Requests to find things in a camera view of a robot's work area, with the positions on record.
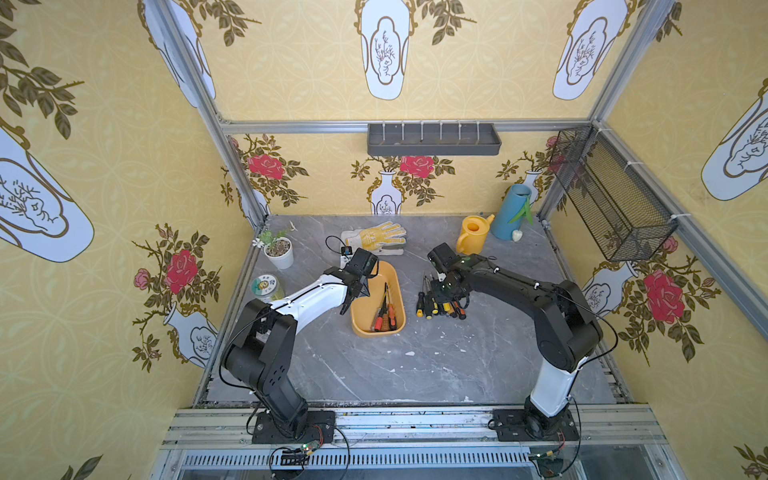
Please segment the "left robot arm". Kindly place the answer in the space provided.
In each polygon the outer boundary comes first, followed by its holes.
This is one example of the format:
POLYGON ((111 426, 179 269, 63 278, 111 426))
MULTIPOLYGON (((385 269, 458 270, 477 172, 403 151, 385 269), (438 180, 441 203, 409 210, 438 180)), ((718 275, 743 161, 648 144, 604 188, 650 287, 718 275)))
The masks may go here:
POLYGON ((220 368, 249 389, 266 408, 279 435, 297 440, 308 426, 309 407, 289 379, 297 334, 327 311, 346 313, 378 273, 379 258, 356 250, 343 267, 277 303, 254 299, 238 318, 239 330, 224 349, 220 368))

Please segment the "large black handle screwdriver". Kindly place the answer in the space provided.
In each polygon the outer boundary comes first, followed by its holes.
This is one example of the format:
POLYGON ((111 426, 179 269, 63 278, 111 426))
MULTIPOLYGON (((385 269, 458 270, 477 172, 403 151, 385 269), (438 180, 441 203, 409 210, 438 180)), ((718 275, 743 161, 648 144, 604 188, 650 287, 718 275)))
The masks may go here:
POLYGON ((424 284, 421 284, 416 302, 416 315, 418 318, 423 318, 425 316, 425 297, 424 284))

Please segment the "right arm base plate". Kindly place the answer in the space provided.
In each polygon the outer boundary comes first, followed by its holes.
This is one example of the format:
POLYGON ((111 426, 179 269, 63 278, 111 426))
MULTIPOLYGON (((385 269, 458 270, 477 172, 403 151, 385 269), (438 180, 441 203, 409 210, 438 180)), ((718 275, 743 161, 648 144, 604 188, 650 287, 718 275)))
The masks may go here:
POLYGON ((573 442, 581 438, 577 421, 568 408, 554 417, 523 408, 495 409, 487 427, 500 442, 573 442))

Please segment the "yellow plastic storage box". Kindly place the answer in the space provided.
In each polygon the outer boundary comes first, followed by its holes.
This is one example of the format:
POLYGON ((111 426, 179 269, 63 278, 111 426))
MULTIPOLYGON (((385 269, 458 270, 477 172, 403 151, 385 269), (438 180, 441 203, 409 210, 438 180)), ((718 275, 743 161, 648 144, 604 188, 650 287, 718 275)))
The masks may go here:
POLYGON ((402 332, 407 323, 407 316, 395 268, 388 262, 380 261, 378 274, 369 281, 369 287, 369 297, 359 297, 352 303, 350 315, 353 331, 363 338, 377 338, 402 332), (374 333, 373 323, 382 302, 385 283, 389 288, 388 329, 374 333))

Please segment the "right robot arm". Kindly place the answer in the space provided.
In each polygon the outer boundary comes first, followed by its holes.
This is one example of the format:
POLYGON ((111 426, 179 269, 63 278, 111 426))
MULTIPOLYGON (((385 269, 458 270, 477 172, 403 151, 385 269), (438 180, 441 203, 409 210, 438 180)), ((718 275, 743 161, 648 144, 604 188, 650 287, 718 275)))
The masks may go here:
POLYGON ((551 283, 514 273, 482 255, 460 255, 446 243, 433 248, 428 260, 438 273, 440 301, 463 304, 473 293, 485 294, 532 320, 542 366, 526 410, 538 419, 559 416, 578 372, 603 339, 581 289, 571 281, 551 283))

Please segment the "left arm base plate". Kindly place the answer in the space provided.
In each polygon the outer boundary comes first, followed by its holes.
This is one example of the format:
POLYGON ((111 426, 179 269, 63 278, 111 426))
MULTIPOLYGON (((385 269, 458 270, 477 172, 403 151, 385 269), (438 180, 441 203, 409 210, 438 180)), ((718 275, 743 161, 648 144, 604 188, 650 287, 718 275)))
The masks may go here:
POLYGON ((253 444, 292 445, 313 440, 331 443, 336 426, 336 413, 332 410, 309 410, 298 422, 281 422, 271 411, 259 412, 246 422, 253 444))

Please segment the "orange black handle screwdriver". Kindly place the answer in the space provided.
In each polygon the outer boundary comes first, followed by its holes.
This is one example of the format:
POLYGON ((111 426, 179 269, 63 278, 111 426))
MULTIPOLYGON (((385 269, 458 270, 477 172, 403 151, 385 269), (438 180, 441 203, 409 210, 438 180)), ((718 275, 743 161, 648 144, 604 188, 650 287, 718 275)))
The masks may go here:
POLYGON ((466 311, 458 301, 453 301, 453 308, 458 315, 458 318, 465 320, 467 318, 466 311))

